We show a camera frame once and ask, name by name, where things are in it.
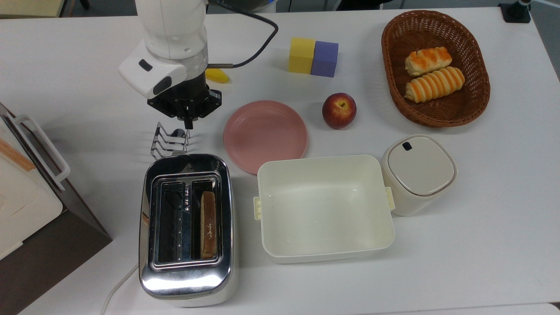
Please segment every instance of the canister lid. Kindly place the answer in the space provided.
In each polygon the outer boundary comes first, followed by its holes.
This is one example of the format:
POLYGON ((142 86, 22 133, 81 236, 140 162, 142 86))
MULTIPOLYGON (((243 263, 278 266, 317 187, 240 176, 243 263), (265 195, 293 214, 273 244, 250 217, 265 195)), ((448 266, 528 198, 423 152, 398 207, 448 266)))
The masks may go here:
POLYGON ((416 136, 403 140, 388 154, 389 169, 399 183, 417 196, 431 196, 456 176, 449 154, 435 140, 416 136))

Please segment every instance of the purple cube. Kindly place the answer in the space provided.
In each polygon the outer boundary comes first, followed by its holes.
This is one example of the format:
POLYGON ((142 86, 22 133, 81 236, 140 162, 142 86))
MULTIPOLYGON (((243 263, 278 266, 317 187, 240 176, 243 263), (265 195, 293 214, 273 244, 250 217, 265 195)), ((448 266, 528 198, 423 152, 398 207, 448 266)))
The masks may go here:
POLYGON ((337 67, 338 44, 326 43, 324 41, 315 42, 315 53, 311 74, 314 76, 334 77, 334 70, 337 67))

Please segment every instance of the power cord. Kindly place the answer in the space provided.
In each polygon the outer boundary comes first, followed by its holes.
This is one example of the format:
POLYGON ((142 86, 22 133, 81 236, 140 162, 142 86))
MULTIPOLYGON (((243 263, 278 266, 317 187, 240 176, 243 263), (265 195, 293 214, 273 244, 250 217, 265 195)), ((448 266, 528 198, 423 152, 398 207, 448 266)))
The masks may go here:
POLYGON ((274 31, 272 32, 272 34, 270 34, 270 36, 268 36, 267 40, 264 42, 264 44, 260 47, 260 49, 254 54, 252 55, 249 59, 241 62, 241 63, 237 63, 237 64, 233 64, 233 63, 210 63, 208 64, 208 68, 239 68, 242 67, 246 64, 248 64, 249 62, 253 61, 256 57, 258 57, 258 55, 260 55, 261 52, 263 52, 263 50, 267 47, 268 43, 270 43, 270 41, 272 40, 272 38, 276 35, 276 33, 278 32, 278 25, 276 25, 276 23, 274 23, 273 21, 262 17, 260 15, 256 15, 254 13, 251 12, 247 12, 245 10, 241 10, 239 8, 235 8, 232 7, 228 4, 223 3, 221 0, 212 0, 215 4, 221 6, 222 8, 229 10, 231 12, 235 12, 235 13, 239 13, 245 16, 249 16, 252 18, 255 18, 259 21, 263 21, 267 24, 270 24, 273 28, 274 31))
POLYGON ((130 278, 130 276, 132 276, 132 274, 136 271, 136 269, 138 269, 138 263, 136 263, 136 265, 134 265, 134 267, 132 267, 132 269, 128 272, 128 274, 126 276, 124 276, 124 278, 122 278, 121 281, 119 283, 117 283, 115 285, 115 287, 111 290, 111 292, 109 293, 109 295, 105 299, 105 304, 103 304, 103 308, 101 309, 101 313, 99 313, 100 315, 105 315, 105 311, 107 311, 107 306, 109 306, 109 302, 111 301, 111 298, 113 297, 115 292, 120 288, 121 285, 123 285, 123 283, 125 283, 128 280, 128 278, 130 278))

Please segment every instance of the foam block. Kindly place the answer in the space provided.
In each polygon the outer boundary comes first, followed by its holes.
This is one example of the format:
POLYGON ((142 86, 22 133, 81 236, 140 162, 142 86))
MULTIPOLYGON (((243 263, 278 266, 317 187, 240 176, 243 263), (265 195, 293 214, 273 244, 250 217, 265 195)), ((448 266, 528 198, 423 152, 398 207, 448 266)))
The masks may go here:
POLYGON ((315 52, 311 74, 314 76, 334 77, 337 68, 338 44, 324 41, 315 42, 315 52))
POLYGON ((313 56, 315 53, 315 40, 307 38, 292 38, 290 45, 290 62, 288 71, 311 74, 313 56))

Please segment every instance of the black mount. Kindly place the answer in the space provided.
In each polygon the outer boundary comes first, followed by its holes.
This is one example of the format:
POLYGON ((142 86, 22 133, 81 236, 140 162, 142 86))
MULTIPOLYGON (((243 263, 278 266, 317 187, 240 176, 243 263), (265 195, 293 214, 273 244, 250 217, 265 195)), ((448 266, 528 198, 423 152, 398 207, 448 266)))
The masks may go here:
POLYGON ((206 75, 183 81, 153 99, 148 105, 169 117, 184 121, 185 129, 193 129, 193 121, 204 118, 222 105, 222 93, 210 90, 206 75))
POLYGON ((516 1, 513 4, 500 3, 498 7, 502 9, 503 20, 507 23, 529 23, 531 21, 530 4, 524 6, 516 1))

